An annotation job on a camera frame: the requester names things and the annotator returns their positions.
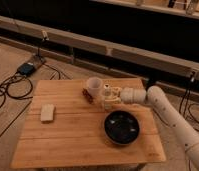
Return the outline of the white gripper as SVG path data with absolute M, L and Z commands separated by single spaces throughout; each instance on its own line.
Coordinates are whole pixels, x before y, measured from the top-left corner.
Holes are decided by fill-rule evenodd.
M 110 84 L 105 84 L 101 92 L 101 103 L 105 110 L 110 110 L 113 104 L 121 102 L 120 92 L 121 87 L 112 87 Z

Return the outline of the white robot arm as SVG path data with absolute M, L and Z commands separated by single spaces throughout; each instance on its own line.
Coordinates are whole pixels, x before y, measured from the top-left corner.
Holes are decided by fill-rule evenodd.
M 109 109 L 114 104 L 140 104 L 156 110 L 166 119 L 184 152 L 199 171 L 199 133 L 172 106 L 160 87 L 151 86 L 144 90 L 132 87 L 111 87 L 105 84 L 101 97 L 105 109 Z

